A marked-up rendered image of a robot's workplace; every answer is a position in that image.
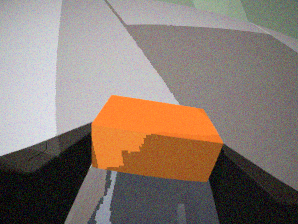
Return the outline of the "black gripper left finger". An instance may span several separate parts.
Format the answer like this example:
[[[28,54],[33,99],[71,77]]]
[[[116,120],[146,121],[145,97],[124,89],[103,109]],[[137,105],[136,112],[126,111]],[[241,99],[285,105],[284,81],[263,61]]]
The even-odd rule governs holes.
[[[92,123],[0,156],[0,224],[64,224],[92,164]]]

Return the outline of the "orange block with dark square face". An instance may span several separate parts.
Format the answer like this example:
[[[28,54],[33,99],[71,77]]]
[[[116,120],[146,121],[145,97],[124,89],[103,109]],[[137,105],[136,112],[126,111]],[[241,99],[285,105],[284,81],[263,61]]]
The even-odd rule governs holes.
[[[208,181],[223,147],[204,109],[110,96],[90,127],[92,168]]]

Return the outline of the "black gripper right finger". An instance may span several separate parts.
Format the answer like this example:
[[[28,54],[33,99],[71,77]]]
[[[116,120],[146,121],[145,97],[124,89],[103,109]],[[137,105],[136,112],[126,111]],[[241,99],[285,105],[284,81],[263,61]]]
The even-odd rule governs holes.
[[[209,181],[220,224],[298,224],[298,190],[225,144]]]

